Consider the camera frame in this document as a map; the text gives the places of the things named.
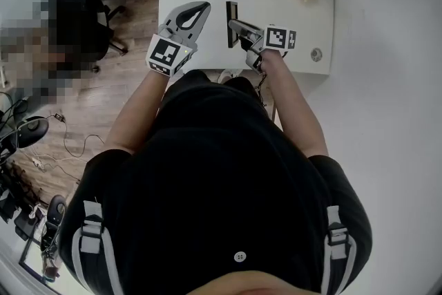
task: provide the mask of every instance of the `black t-shirt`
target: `black t-shirt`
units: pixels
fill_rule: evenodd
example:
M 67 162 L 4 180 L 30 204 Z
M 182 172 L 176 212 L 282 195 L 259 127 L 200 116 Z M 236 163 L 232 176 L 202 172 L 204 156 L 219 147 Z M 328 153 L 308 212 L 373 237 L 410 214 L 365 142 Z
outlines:
M 358 241 L 350 281 L 371 249 L 367 216 L 339 165 L 307 159 L 259 103 L 228 87 L 178 95 L 135 155 L 104 151 L 86 165 L 60 239 L 72 272 L 83 200 L 102 204 L 125 294 L 186 294 L 245 270 L 320 292 L 327 207 L 337 202 Z

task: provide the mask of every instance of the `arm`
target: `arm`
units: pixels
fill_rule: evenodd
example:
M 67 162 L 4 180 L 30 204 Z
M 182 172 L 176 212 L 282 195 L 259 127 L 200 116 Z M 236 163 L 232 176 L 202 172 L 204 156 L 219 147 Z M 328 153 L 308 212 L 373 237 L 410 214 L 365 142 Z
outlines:
M 119 149 L 134 154 L 143 145 L 157 115 L 169 78 L 154 70 L 124 105 L 104 144 L 104 150 Z
M 276 50 L 265 50 L 261 55 L 261 69 L 267 74 L 285 135 L 308 158 L 328 156 L 323 130 L 284 59 Z

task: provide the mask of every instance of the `wooden floor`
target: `wooden floor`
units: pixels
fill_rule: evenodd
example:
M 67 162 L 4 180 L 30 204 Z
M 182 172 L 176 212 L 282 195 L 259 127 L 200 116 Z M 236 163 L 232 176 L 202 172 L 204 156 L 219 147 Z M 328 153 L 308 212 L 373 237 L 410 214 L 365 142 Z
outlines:
M 79 81 L 78 88 L 73 89 L 64 98 L 64 102 L 47 105 L 37 112 L 37 115 L 43 117 L 55 113 L 64 115 L 68 126 L 66 146 L 76 156 L 81 154 L 87 135 L 96 134 L 103 140 L 106 139 L 123 105 L 149 71 L 145 62 L 146 51 L 158 28 L 158 0 L 106 0 L 104 3 L 111 9 L 118 5 L 126 6 L 126 12 L 116 15 L 110 26 L 115 30 L 115 44 L 119 42 L 125 45 L 129 52 L 120 57 L 109 50 L 105 58 L 98 62 L 101 68 L 99 73 Z M 205 72 L 215 81 L 220 70 Z M 254 85 L 258 85 L 260 81 L 260 77 L 250 70 L 244 71 L 243 76 L 249 78 Z M 178 73 L 171 83 L 179 77 Z M 262 95 L 270 113 L 273 99 L 265 84 Z M 23 149 L 23 153 L 17 151 L 12 156 L 12 160 L 25 170 L 23 178 L 32 185 L 34 192 L 44 202 L 49 202 L 56 194 L 65 197 L 71 195 L 81 179 L 86 162 L 97 155 L 103 145 L 97 137 L 89 137 L 81 158 L 71 158 L 63 143 L 65 125 L 53 117 L 49 120 L 49 131 L 42 140 L 32 148 Z M 40 171 L 32 163 L 35 153 L 45 164 L 45 171 Z M 56 160 L 67 160 L 54 161 L 51 157 L 41 156 L 44 154 Z

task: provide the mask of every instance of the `button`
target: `button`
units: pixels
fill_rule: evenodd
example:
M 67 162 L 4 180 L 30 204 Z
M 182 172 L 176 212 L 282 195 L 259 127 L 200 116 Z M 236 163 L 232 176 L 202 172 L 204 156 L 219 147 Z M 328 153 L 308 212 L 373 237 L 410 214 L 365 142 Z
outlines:
M 247 255 L 245 254 L 245 252 L 236 252 L 233 258 L 235 259 L 236 262 L 241 263 L 246 260 L 246 257 Z

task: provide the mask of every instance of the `person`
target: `person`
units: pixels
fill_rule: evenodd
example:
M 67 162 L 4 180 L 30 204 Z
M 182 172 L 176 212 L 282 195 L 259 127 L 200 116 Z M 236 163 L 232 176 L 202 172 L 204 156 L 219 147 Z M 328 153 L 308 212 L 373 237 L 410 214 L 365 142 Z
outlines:
M 320 293 L 333 205 L 357 244 L 346 286 L 358 276 L 372 249 L 364 208 L 280 53 L 262 58 L 282 130 L 243 77 L 192 70 L 166 91 L 167 76 L 147 74 L 67 208 L 60 254 L 74 276 L 85 200 L 101 205 L 124 294 Z M 112 294 L 102 262 L 81 277 Z

